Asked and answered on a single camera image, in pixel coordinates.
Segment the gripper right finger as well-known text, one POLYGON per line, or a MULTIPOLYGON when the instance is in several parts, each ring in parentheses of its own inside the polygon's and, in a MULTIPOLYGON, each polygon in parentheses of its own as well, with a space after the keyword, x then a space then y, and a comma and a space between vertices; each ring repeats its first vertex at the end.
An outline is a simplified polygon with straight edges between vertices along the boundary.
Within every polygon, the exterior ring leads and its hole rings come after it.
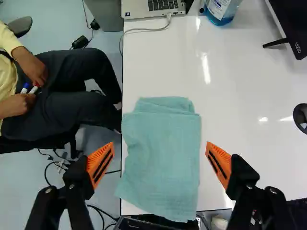
POLYGON ((230 155, 207 142, 205 155, 227 196, 235 201, 229 230, 248 230, 253 213, 258 214, 261 230, 295 230, 286 198, 281 190, 256 186, 260 175, 238 154, 230 155))

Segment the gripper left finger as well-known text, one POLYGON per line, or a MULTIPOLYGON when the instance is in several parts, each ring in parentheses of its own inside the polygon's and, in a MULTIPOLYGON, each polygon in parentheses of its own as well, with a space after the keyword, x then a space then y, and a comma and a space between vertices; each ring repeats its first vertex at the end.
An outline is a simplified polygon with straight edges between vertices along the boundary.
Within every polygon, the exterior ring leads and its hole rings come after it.
POLYGON ((67 210, 73 230, 92 230, 85 202, 93 196, 114 156, 114 144, 109 142, 73 162, 62 177, 62 188, 51 185, 38 192, 25 229, 57 230, 62 213, 67 210))

